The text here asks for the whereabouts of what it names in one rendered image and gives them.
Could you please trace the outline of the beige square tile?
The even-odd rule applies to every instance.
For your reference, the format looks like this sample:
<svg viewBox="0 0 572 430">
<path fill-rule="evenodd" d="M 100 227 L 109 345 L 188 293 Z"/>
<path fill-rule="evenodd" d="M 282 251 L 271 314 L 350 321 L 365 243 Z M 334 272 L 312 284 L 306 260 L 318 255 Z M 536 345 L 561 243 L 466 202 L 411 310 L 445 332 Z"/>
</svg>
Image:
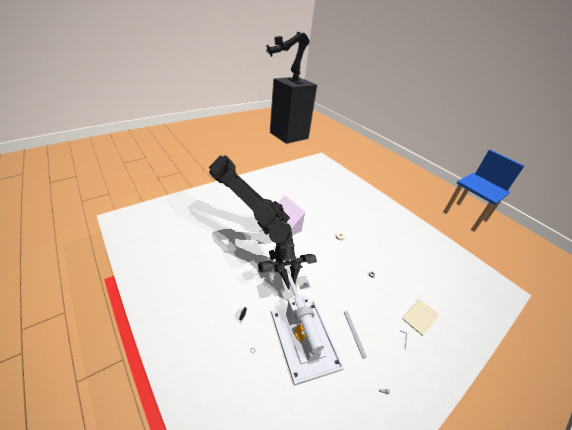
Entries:
<svg viewBox="0 0 572 430">
<path fill-rule="evenodd" d="M 421 336 L 423 336 L 439 315 L 440 314 L 419 299 L 402 320 L 407 322 L 415 331 L 418 331 Z"/>
</svg>

